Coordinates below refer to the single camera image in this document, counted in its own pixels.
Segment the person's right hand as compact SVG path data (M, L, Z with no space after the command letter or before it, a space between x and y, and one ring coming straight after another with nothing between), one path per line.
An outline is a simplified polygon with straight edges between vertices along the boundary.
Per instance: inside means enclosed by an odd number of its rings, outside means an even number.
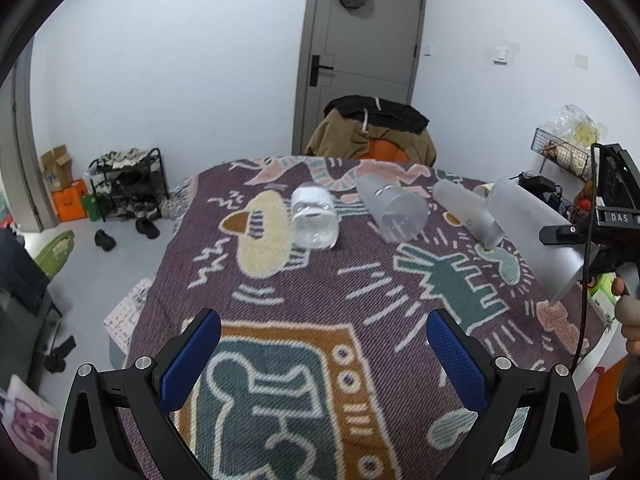
M622 278L614 280L612 293L618 297L614 313L622 326L627 352L632 356L638 356L640 349L639 299L626 293L626 284Z

